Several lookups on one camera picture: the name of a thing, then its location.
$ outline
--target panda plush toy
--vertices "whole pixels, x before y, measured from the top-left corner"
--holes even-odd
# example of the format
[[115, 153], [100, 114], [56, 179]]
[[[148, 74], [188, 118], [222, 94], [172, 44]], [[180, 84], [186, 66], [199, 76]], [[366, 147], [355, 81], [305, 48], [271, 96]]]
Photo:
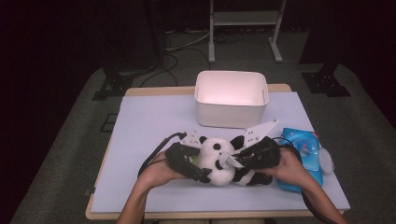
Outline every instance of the panda plush toy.
[[202, 147], [196, 165], [201, 169], [211, 169], [207, 176], [210, 183], [224, 186], [234, 182], [241, 186], [269, 185], [273, 181], [270, 175], [256, 173], [234, 162], [232, 155], [243, 146], [243, 136], [232, 141], [223, 138], [201, 137]]

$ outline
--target dark background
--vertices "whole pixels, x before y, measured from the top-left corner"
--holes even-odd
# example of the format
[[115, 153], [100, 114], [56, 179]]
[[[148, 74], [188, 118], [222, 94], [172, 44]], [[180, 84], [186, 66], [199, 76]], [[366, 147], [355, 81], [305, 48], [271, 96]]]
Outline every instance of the dark background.
[[[162, 22], [149, 19], [155, 9], [143, 0], [1, 0], [1, 223], [12, 218], [94, 71], [161, 63], [162, 37], [154, 28], [208, 27], [208, 1], [153, 2]], [[217, 0], [216, 8], [273, 9], [278, 1]], [[281, 30], [310, 29], [300, 63], [323, 63], [336, 46], [340, 63], [395, 126], [394, 14], [386, 0], [289, 0]], [[148, 54], [136, 57], [140, 48]]]

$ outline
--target person's right arm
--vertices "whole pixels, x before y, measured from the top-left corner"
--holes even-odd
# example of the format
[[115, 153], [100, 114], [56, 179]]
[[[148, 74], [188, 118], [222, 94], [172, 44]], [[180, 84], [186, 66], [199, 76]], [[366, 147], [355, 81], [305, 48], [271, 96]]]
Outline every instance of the person's right arm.
[[293, 152], [282, 149], [278, 166], [256, 170], [256, 172], [272, 175], [285, 183], [300, 187], [309, 202], [319, 213], [338, 224], [347, 223], [323, 188], [305, 170]]

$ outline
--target person's left hand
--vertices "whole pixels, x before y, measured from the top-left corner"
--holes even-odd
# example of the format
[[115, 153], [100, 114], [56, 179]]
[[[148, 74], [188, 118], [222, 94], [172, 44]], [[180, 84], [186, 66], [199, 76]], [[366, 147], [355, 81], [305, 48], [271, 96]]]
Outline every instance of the person's left hand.
[[145, 189], [162, 186], [173, 179], [187, 179], [166, 164], [165, 152], [162, 151], [151, 161], [150, 165], [137, 178], [136, 184]]

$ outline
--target blue plastic package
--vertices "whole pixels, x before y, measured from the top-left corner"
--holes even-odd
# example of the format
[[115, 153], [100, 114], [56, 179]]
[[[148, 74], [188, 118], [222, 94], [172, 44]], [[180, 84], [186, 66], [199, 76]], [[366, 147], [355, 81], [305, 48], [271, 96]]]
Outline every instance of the blue plastic package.
[[[282, 137], [289, 141], [282, 139], [279, 141], [279, 144], [286, 145], [292, 143], [300, 152], [304, 168], [322, 186], [323, 176], [319, 162], [320, 144], [317, 135], [314, 132], [284, 128]], [[301, 189], [297, 186], [284, 183], [280, 180], [277, 180], [277, 183], [282, 189], [301, 192]]]

